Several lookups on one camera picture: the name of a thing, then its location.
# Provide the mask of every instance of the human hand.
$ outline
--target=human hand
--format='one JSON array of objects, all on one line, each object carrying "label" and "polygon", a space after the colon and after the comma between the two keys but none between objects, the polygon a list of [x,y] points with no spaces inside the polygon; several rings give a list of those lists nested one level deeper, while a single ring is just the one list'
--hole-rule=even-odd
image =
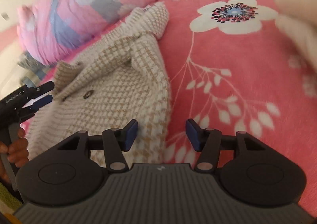
[{"label": "human hand", "polygon": [[317,0],[275,0],[277,28],[287,35],[317,72]]},{"label": "human hand", "polygon": [[[26,149],[28,146],[28,141],[24,138],[25,131],[23,128],[18,130],[19,139],[14,143],[10,144],[8,147],[0,142],[0,153],[8,153],[8,160],[11,163],[15,163],[15,165],[20,168],[25,165],[29,160],[29,152]],[[5,171],[5,168],[0,159],[0,179],[10,184],[10,178]]]}]

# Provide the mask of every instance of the wall outlet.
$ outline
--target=wall outlet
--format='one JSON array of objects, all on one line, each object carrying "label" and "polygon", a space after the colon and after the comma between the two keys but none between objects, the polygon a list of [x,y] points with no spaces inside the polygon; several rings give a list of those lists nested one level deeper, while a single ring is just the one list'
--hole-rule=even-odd
[{"label": "wall outlet", "polygon": [[10,19],[6,12],[1,13],[1,17],[4,18],[4,20],[9,20]]}]

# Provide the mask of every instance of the sweater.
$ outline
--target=sweater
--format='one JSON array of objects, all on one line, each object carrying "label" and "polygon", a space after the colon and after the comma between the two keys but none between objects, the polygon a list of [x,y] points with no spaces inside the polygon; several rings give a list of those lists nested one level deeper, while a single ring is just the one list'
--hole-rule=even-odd
[{"label": "sweater", "polygon": [[[136,119],[128,165],[162,162],[170,89],[157,39],[168,18],[163,3],[136,8],[71,64],[57,65],[53,102],[36,113],[26,136],[30,159],[79,130],[100,135]],[[103,151],[92,151],[91,159],[105,166]]]}]

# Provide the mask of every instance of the gray ridged surface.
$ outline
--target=gray ridged surface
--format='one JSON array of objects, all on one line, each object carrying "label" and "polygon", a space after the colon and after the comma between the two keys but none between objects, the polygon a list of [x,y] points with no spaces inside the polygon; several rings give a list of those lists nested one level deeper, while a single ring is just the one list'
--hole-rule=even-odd
[{"label": "gray ridged surface", "polygon": [[296,204],[261,209],[223,192],[211,175],[188,164],[135,164],[109,177],[94,196],[76,205],[50,209],[30,203],[15,216],[23,224],[309,224]]}]

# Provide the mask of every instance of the red bedsheet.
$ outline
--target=red bedsheet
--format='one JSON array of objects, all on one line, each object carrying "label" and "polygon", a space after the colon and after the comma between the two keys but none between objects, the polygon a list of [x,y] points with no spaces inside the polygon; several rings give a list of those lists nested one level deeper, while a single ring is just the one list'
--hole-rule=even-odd
[{"label": "red bedsheet", "polygon": [[[317,216],[317,77],[275,27],[273,1],[161,1],[170,12],[159,45],[172,89],[164,161],[197,160],[188,118],[223,134],[245,130],[304,169],[300,204]],[[231,157],[221,154],[221,164]]]}]

